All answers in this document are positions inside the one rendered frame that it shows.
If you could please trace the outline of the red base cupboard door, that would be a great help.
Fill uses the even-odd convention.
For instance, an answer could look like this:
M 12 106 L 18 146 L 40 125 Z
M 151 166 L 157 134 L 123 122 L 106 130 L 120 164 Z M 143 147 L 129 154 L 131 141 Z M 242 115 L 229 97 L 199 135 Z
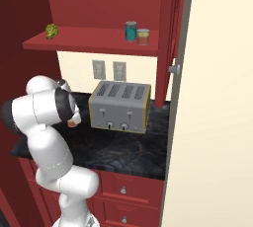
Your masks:
M 42 227 L 51 227 L 60 216 L 60 210 L 57 204 L 59 195 L 37 184 L 36 171 L 38 167 L 33 160 L 20 158 L 19 162 L 42 216 Z

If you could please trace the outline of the teal can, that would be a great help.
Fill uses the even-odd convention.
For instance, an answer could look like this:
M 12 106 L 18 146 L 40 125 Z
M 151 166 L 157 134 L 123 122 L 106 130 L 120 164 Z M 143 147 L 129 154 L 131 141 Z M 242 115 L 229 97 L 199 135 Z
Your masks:
M 125 40 L 126 41 L 136 40 L 136 22 L 133 21 L 125 22 Z

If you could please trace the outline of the red drawer front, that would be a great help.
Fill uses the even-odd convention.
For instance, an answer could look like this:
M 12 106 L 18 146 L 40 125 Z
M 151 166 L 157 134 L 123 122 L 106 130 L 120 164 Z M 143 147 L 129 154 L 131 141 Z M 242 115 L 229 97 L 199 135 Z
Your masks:
M 160 211 L 156 208 L 105 200 L 105 222 L 117 227 L 159 227 Z M 126 216 L 127 223 L 122 222 Z
M 151 207 L 161 204 L 163 181 L 105 171 L 100 172 L 100 178 L 103 196 Z M 121 193 L 122 187 L 126 187 L 126 194 Z

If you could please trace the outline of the grey wall socket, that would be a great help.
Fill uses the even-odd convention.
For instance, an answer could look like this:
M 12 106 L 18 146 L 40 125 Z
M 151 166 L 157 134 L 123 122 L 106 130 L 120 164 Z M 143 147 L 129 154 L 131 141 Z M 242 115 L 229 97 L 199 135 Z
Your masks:
M 113 62 L 114 66 L 114 80 L 125 81 L 127 79 L 127 64 L 125 62 Z
M 95 79 L 106 79 L 105 62 L 103 60 L 93 60 L 93 74 Z

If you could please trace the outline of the green broccoli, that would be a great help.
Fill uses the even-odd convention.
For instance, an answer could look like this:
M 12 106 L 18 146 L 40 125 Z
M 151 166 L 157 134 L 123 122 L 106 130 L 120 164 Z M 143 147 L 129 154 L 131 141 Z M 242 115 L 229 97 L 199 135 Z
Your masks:
M 58 35 L 58 28 L 55 24 L 49 24 L 45 28 L 46 38 L 53 39 Z

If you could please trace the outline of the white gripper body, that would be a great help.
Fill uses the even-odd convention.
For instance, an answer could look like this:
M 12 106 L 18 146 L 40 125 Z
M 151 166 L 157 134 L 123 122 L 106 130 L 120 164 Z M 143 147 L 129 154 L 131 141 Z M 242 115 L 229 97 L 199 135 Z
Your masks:
M 75 124 L 79 124 L 82 121 L 80 110 L 79 110 L 78 106 L 75 106 L 74 115 L 72 116 L 70 121 Z

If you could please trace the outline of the red cabinet door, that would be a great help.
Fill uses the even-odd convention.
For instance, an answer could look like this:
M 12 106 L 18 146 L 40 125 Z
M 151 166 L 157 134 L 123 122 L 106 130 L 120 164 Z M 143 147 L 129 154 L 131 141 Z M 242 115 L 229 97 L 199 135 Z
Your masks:
M 169 67 L 177 53 L 184 0 L 161 0 L 154 106 L 161 108 L 167 96 Z

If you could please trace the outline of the red and green can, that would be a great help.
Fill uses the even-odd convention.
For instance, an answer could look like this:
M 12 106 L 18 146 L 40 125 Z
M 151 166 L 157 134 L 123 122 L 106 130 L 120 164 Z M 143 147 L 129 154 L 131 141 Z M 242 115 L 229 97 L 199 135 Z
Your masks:
M 137 30 L 137 44 L 138 45 L 149 45 L 150 30 L 149 29 L 138 29 Z

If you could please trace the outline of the grey round door knob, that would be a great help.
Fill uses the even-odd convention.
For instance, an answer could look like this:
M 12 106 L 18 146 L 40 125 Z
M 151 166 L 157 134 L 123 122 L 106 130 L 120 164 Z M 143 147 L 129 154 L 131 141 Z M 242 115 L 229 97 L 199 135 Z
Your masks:
M 177 64 L 177 65 L 170 66 L 169 69 L 168 69 L 168 71 L 170 73 L 175 74 L 175 75 L 179 75 L 180 71 L 181 71 L 180 65 Z

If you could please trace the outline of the tall dark red cabinet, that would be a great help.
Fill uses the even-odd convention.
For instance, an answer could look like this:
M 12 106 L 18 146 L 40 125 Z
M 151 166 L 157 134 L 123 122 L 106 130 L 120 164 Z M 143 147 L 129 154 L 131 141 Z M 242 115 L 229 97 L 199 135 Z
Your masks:
M 26 172 L 33 168 L 27 159 L 11 155 L 19 136 L 1 120 L 4 102 L 22 96 L 27 81 L 35 75 L 60 76 L 56 53 L 27 50 L 22 43 L 51 21 L 47 0 L 0 0 L 0 190 L 20 227 L 50 227 L 52 221 L 41 191 Z

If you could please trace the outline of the red open wall cabinet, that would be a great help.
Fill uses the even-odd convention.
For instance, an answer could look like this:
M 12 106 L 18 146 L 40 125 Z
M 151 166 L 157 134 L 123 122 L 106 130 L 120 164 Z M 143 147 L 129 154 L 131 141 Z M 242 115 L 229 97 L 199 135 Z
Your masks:
M 160 0 L 45 0 L 59 34 L 48 40 L 45 31 L 34 31 L 23 42 L 25 49 L 83 51 L 147 55 L 158 53 Z M 124 25 L 135 21 L 151 30 L 149 45 L 125 41 Z

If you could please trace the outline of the grey four-slot toaster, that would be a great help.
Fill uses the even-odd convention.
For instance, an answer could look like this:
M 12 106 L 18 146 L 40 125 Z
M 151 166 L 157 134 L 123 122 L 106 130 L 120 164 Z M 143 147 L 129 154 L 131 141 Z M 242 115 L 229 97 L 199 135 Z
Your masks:
M 88 101 L 91 126 L 144 134 L 150 95 L 149 84 L 101 81 Z

